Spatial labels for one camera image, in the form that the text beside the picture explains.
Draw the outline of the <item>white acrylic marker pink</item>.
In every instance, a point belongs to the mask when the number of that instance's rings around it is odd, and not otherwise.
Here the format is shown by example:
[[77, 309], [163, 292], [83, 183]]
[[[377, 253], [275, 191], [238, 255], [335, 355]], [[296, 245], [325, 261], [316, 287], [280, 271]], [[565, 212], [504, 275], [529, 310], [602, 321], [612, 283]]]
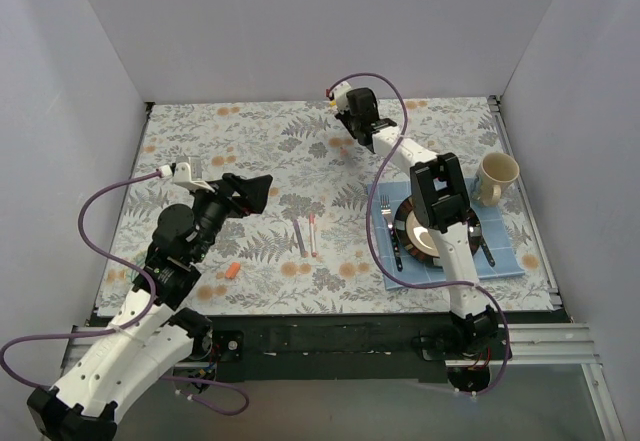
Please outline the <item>white acrylic marker pink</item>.
[[315, 215], [313, 213], [309, 214], [308, 226], [309, 226], [311, 256], [315, 258], [318, 256], [318, 250], [317, 250], [317, 241], [316, 241], [316, 233], [315, 233], [315, 228], [316, 228]]

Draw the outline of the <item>purple highlighter pen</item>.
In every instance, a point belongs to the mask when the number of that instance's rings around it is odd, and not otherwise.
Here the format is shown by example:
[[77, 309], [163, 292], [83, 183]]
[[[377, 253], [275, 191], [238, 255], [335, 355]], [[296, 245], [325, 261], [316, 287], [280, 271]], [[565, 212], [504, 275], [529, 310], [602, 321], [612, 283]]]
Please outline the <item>purple highlighter pen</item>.
[[292, 220], [292, 224], [293, 224], [294, 233], [295, 233], [298, 249], [299, 249], [299, 252], [300, 252], [300, 256], [302, 258], [306, 258], [307, 257], [307, 250], [306, 250], [305, 245], [304, 245], [304, 240], [303, 240], [303, 236], [302, 236], [302, 232], [301, 232], [299, 221], [297, 219], [293, 219]]

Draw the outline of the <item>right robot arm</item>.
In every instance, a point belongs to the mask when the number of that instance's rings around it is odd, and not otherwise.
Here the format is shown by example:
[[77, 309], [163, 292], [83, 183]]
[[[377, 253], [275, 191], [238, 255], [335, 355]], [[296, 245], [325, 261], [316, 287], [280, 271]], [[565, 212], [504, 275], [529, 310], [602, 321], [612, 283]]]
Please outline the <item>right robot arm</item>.
[[328, 98], [358, 144], [409, 176], [413, 213], [435, 242], [446, 279], [442, 286], [450, 298], [452, 326], [431, 338], [428, 347], [469, 359], [479, 356], [497, 335], [498, 318], [479, 287], [468, 240], [470, 201], [457, 156], [437, 154], [405, 138], [397, 123], [380, 116], [369, 88], [343, 82]]

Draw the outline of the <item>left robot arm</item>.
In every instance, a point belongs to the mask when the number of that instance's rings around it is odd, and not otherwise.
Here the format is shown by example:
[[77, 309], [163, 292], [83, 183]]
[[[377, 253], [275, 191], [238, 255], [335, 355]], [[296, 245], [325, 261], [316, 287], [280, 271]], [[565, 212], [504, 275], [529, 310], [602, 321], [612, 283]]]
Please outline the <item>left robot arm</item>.
[[170, 171], [192, 204], [160, 213], [144, 265], [109, 327], [64, 376], [27, 400], [36, 427], [51, 440], [113, 439], [127, 411], [173, 365], [212, 351], [210, 322], [182, 303], [224, 222], [262, 213], [273, 178], [225, 173], [195, 180], [186, 163]]

